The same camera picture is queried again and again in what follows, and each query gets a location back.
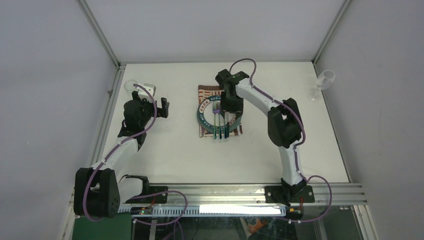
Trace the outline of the iridescent fork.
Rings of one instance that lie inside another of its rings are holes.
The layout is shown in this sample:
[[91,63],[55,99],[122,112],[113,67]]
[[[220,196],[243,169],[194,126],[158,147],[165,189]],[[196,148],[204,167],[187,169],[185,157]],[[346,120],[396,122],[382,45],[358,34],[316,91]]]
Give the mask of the iridescent fork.
[[221,103],[220,102],[217,102],[217,110],[216,110],[216,113],[217,113],[217,117],[218,117],[218,133],[219,133],[219,139],[221,140],[223,137],[222,137],[222,129],[221,129]]
[[218,101],[214,101],[212,105],[212,113],[213,113],[213,137],[216,140],[217,139],[217,122],[216,122],[216,116],[218,114]]

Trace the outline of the gold knife dark handle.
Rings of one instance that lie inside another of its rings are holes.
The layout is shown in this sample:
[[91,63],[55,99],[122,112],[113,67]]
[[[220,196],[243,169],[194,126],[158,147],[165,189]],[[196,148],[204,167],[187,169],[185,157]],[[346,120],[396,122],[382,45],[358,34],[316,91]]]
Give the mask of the gold knife dark handle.
[[224,112],[224,138],[227,139],[229,137],[229,113]]

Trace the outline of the white green-rimmed small plate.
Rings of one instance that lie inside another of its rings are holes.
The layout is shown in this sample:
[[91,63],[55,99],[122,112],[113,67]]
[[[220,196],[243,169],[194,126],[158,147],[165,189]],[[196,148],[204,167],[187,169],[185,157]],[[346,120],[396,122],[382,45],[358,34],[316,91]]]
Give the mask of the white green-rimmed small plate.
[[[204,132],[213,133],[214,132],[214,114],[213,114],[213,103],[218,101],[220,102],[220,95],[212,96],[200,96],[198,98],[198,108],[196,112],[196,118],[199,122],[199,125],[204,130]],[[230,132],[239,132],[241,133],[242,124],[241,117],[236,118],[232,113],[228,114],[229,116],[229,131]],[[218,116],[216,116],[216,130],[218,131]]]

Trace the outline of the clear wine glass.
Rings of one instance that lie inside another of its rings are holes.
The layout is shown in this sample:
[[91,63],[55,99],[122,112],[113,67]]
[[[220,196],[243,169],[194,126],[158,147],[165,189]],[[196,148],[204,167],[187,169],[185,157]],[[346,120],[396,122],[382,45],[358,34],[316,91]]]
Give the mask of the clear wine glass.
[[323,70],[316,79],[316,87],[309,93],[307,98],[311,102],[317,102],[321,99],[322,91],[327,90],[335,81],[336,74],[330,69]]

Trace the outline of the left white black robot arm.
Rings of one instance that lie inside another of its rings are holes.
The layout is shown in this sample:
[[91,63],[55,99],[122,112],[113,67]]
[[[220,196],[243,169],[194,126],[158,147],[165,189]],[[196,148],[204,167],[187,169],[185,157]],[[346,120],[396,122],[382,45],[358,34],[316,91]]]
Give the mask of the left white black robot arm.
[[170,103],[160,99],[161,107],[147,93],[132,92],[123,105],[124,119],[114,146],[91,167],[75,174],[73,212],[93,221],[113,218],[121,204],[134,199],[145,203],[151,196],[147,176],[124,173],[129,160],[145,142],[147,129],[157,118],[167,118]]

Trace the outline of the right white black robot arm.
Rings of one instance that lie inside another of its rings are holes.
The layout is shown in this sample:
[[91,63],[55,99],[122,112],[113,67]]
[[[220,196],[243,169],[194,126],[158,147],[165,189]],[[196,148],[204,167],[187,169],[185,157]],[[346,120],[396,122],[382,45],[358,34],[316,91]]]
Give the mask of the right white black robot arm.
[[294,203],[302,196],[307,181],[302,174],[298,146],[305,141],[305,129],[297,102],[289,98],[278,101],[253,85],[251,77],[243,71],[231,74],[221,70],[215,77],[220,94],[222,116],[228,114],[240,118],[244,101],[248,101],[267,117],[267,134],[278,147],[282,164],[282,196]]

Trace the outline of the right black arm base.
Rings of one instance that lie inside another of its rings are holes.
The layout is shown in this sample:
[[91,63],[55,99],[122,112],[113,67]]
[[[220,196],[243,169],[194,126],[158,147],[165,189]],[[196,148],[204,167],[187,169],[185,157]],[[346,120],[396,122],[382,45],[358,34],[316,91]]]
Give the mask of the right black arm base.
[[264,187],[265,202],[268,204],[300,204],[314,203],[315,195],[313,188],[307,185],[296,194],[292,194],[288,189],[284,189],[282,185],[267,185]]

